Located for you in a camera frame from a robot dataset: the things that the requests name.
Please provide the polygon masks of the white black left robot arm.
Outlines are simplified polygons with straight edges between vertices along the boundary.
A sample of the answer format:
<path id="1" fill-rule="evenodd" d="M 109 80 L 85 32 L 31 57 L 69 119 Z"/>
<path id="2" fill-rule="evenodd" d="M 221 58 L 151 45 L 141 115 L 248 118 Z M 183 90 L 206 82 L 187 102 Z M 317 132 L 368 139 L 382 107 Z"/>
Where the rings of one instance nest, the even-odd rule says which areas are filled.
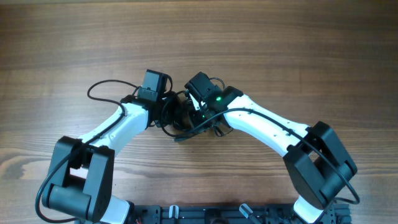
<path id="1" fill-rule="evenodd" d="M 151 124 L 159 126 L 161 111 L 174 94 L 172 78 L 147 70 L 144 83 L 115 102 L 117 110 L 94 130 L 78 138 L 61 137 L 55 144 L 48 174 L 35 199 L 41 207 L 68 215 L 61 223 L 137 223 L 135 205 L 112 195 L 114 160 L 135 136 Z"/>

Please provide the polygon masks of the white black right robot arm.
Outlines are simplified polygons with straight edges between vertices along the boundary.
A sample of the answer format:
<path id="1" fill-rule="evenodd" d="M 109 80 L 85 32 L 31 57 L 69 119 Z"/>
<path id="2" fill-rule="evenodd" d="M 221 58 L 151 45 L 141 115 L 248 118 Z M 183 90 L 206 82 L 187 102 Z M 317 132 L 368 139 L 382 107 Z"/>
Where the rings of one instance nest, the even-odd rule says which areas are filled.
<path id="1" fill-rule="evenodd" d="M 212 124 L 251 135 L 282 157 L 299 198 L 292 205 L 292 222 L 315 223 L 337 201 L 340 191 L 353 190 L 358 168 L 332 127 L 285 119 L 252 101 L 241 90 L 220 88 L 205 73 L 186 84 L 195 111 L 194 133 Z"/>

